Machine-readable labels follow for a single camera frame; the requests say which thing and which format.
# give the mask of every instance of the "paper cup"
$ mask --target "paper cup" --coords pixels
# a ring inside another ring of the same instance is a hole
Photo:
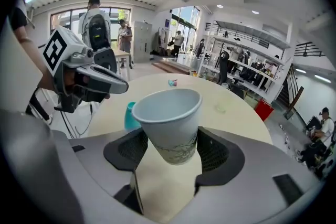
[[[165,161],[180,165],[195,153],[201,104],[194,90],[166,90],[143,98],[132,114]]]

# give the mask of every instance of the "man in white shirt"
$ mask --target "man in white shirt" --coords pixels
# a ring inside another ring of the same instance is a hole
[[[181,31],[177,31],[177,35],[176,37],[173,37],[174,40],[174,51],[173,51],[173,55],[174,56],[179,56],[179,51],[182,45],[182,41],[183,41],[183,37],[181,35]]]
[[[298,159],[298,161],[306,162],[308,168],[315,166],[315,156],[322,156],[330,146],[334,131],[334,122],[329,117],[329,109],[324,108],[320,114],[322,114],[323,119],[322,129],[315,130],[314,137],[312,138],[313,143],[308,145],[307,148],[299,154],[302,155],[302,158]]]
[[[79,18],[79,24],[78,24],[78,33],[82,34],[82,40],[83,42],[91,47],[90,44],[90,37],[89,37],[89,23],[90,20],[94,15],[101,14],[104,17],[105,20],[105,27],[106,27],[106,35],[108,39],[111,39],[110,36],[110,29],[111,29],[111,21],[110,21],[110,15],[104,12],[103,10],[99,9],[100,6],[100,0],[89,0],[88,3],[88,12],[83,14]]]

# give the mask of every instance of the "white cabinet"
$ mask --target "white cabinet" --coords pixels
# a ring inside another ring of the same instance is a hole
[[[133,61],[135,63],[148,62],[152,43],[152,25],[143,22],[132,22],[132,32],[131,53]]]

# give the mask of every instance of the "cup rim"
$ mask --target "cup rim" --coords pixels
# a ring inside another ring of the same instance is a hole
[[[190,109],[189,111],[181,114],[181,115],[178,115],[176,117],[173,117],[173,118],[170,118],[170,119],[165,119],[165,120],[145,120],[141,117],[138,117],[134,114],[135,110],[136,110],[136,107],[142,102],[142,100],[146,99],[147,97],[150,97],[154,94],[158,94],[160,92],[167,92],[167,91],[176,91],[176,90],[189,90],[189,91],[193,91],[193,92],[196,92],[199,99],[198,99],[198,103],[192,108]],[[188,117],[189,115],[193,114],[202,104],[202,96],[199,92],[193,90],[193,89],[188,89],[188,88],[177,88],[177,89],[169,89],[169,90],[162,90],[162,91],[158,91],[158,92],[153,92],[149,95],[146,95],[143,99],[141,99],[139,102],[136,102],[133,109],[132,109],[132,115],[133,117],[139,121],[140,123],[148,123],[148,124],[158,124],[158,123],[166,123],[166,122],[172,122],[172,121],[177,121],[177,120],[181,120],[181,119],[184,119],[186,117]]]

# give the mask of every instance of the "robotic arm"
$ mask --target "robotic arm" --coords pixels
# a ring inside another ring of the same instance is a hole
[[[82,100],[101,102],[109,93],[124,93],[128,89],[128,83],[120,76],[96,65],[93,50],[62,26],[57,26],[52,33],[43,59],[53,76],[55,92],[60,97],[56,110],[73,113]],[[69,71],[75,73],[75,84],[66,87],[64,74]]]

